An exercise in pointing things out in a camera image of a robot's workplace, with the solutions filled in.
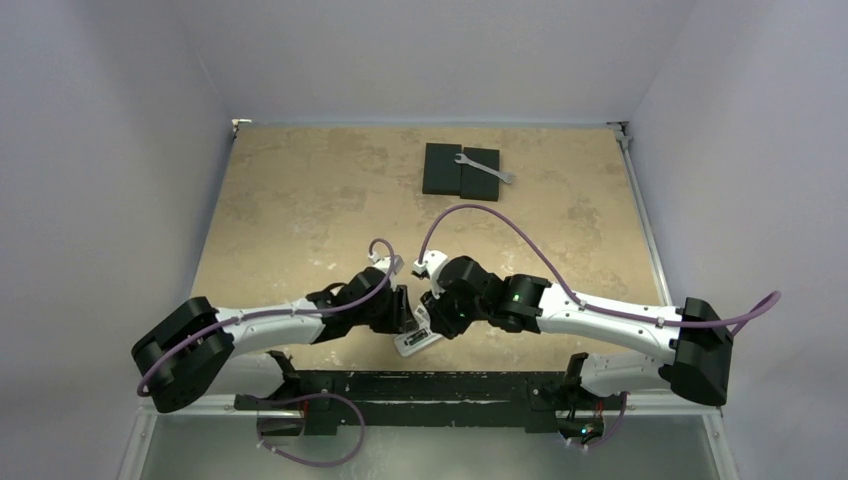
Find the white remote control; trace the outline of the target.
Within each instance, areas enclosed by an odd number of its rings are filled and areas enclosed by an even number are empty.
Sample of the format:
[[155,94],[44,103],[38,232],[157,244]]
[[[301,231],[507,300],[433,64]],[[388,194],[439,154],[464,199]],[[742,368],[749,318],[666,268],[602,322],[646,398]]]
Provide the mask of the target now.
[[393,342],[398,354],[401,357],[408,358],[442,339],[442,335],[425,326],[412,332],[397,335]]

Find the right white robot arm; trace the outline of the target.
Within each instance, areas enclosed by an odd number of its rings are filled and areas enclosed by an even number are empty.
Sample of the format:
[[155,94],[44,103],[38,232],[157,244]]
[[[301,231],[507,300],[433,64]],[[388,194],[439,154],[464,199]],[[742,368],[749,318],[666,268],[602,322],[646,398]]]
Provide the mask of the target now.
[[706,406],[727,402],[733,338],[712,306],[689,298],[681,308],[590,296],[574,301],[549,280],[504,279],[468,256],[431,252],[413,264],[430,289],[421,298],[430,328],[446,339],[485,321],[509,333],[577,335],[626,348],[616,355],[576,355],[561,381],[576,407],[622,392],[669,389]]

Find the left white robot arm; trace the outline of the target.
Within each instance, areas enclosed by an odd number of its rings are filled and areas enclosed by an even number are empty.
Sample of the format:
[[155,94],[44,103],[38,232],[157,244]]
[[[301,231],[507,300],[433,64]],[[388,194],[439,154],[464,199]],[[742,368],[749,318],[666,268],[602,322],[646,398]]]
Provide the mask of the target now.
[[360,326],[401,336],[417,325],[406,287],[388,268],[374,266],[279,305],[233,309],[192,297],[133,345],[141,375],[136,393],[160,413],[221,394],[284,409],[297,399],[298,382],[285,373],[280,347],[336,340]]

